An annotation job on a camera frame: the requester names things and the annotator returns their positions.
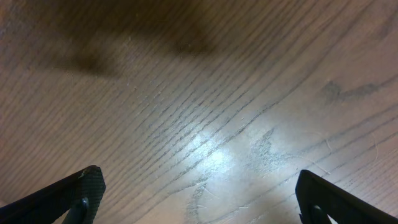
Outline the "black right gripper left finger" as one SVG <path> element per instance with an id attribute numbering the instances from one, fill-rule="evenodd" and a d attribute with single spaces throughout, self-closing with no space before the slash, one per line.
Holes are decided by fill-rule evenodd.
<path id="1" fill-rule="evenodd" d="M 1 207 L 1 223 L 92 224 L 106 185 L 101 168 L 88 166 L 20 200 Z"/>

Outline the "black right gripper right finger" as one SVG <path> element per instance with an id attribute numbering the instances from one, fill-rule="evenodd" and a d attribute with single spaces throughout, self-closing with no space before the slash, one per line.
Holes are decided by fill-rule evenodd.
<path id="1" fill-rule="evenodd" d="M 303 224 L 397 224 L 397 218 L 373 207 L 309 170 L 301 170 L 295 194 Z"/>

